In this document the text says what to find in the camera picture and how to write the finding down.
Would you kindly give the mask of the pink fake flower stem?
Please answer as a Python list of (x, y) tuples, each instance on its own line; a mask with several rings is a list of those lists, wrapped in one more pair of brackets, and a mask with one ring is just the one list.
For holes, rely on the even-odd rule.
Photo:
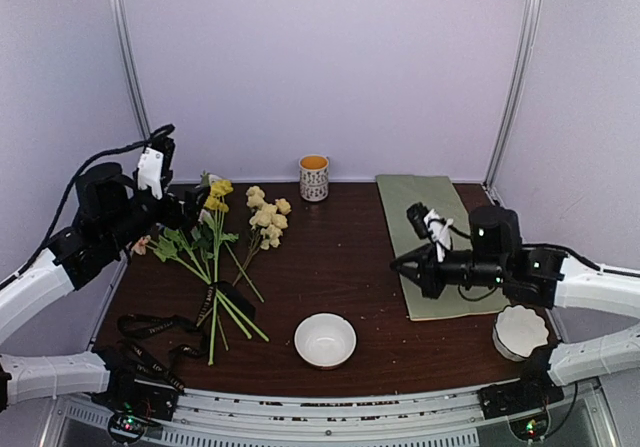
[(233, 284), (222, 281), (220, 253), (215, 246), (215, 235), (208, 228), (196, 227), (190, 234), (163, 228), (156, 237), (142, 237), (132, 246), (132, 252), (139, 256), (152, 253), (163, 263), (180, 264), (206, 284), (206, 294), (195, 320), (196, 328), (211, 320), (212, 325), (222, 330), (219, 320), (219, 311), (222, 311), (229, 315), (247, 339), (257, 335), (269, 342), (270, 338), (255, 321), (255, 306)]

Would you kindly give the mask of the yellow fake flower stem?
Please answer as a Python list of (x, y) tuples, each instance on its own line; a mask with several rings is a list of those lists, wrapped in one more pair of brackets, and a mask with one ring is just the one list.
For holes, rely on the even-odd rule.
[(200, 221), (202, 229), (207, 229), (211, 233), (207, 259), (209, 260), (208, 265), (212, 265), (213, 271), (210, 273), (211, 282), (197, 317), (197, 326), (201, 328), (202, 332), (205, 332), (206, 321), (211, 321), (209, 335), (206, 337), (206, 347), (208, 365), (212, 366), (217, 333), (221, 334), (223, 343), (226, 343), (219, 312), (226, 311), (237, 325), (240, 323), (236, 314), (236, 306), (229, 299), (229, 295), (222, 291), (221, 279), (219, 278), (220, 249), (227, 241), (234, 242), (237, 236), (224, 232), (225, 217), (229, 212), (229, 205), (226, 203), (225, 197), (233, 192), (232, 183), (213, 174), (206, 174), (204, 181), (209, 187), (209, 194), (200, 215)]

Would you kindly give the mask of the green wrapping paper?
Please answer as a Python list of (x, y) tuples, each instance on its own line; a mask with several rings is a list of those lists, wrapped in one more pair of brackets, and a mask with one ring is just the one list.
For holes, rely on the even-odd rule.
[[(451, 250), (471, 248), (470, 241), (457, 234), (470, 232), (468, 213), (448, 177), (378, 175), (376, 183), (395, 257), (430, 244), (429, 239), (418, 236), (408, 216), (409, 208), (418, 203), (424, 226), (434, 233), (445, 232), (442, 244)], [(438, 298), (430, 299), (409, 279), (401, 277), (400, 281), (408, 318), (415, 322), (496, 314), (509, 304), (502, 293), (486, 287), (466, 290), (448, 285)]]

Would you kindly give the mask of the white round bowl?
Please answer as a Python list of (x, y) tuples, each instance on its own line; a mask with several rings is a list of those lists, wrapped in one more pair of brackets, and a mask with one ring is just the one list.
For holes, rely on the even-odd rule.
[(317, 313), (298, 324), (293, 342), (306, 364), (320, 370), (333, 370), (351, 358), (358, 338), (345, 318), (333, 313)]

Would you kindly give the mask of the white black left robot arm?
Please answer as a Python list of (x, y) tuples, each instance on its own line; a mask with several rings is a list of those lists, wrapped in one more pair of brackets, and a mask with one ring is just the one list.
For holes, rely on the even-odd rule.
[[(70, 226), (49, 225), (28, 260), (1, 283), (1, 338), (9, 339), (49, 305), (77, 292), (156, 225), (193, 227), (208, 191), (169, 192), (175, 151), (172, 124), (124, 147), (87, 159), (62, 197), (76, 195)], [(103, 394), (123, 411), (137, 409), (144, 391), (132, 363), (113, 348), (66, 356), (1, 357), (1, 407), (72, 393)]]

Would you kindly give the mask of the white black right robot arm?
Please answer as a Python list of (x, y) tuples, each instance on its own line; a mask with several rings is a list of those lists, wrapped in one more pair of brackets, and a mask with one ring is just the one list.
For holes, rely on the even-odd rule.
[[(395, 258), (390, 267), (425, 298), (439, 298), (448, 285), (487, 287), (502, 290), (519, 304), (639, 316), (638, 271), (597, 264), (565, 246), (526, 244), (513, 210), (494, 205), (474, 209), (464, 236), (471, 243), (467, 250), (454, 249), (450, 236), (457, 229), (435, 210), (416, 203), (407, 218), (425, 243)], [(582, 343), (536, 347), (512, 397), (519, 407), (530, 409), (550, 393), (551, 384), (566, 386), (638, 365), (638, 326)]]

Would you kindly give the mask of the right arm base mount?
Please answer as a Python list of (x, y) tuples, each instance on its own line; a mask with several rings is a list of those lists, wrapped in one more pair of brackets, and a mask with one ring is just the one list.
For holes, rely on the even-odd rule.
[(481, 388), (478, 400), (485, 420), (505, 417), (511, 434), (533, 443), (552, 431), (552, 404), (562, 401), (564, 391), (546, 373), (524, 373), (519, 379)]

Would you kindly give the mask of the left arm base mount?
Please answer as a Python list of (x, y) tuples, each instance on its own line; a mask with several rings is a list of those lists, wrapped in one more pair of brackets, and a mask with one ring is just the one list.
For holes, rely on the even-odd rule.
[(107, 387), (90, 395), (112, 412), (107, 431), (113, 440), (133, 443), (148, 430), (173, 419), (184, 383), (141, 346), (130, 343), (96, 352), (109, 373)]

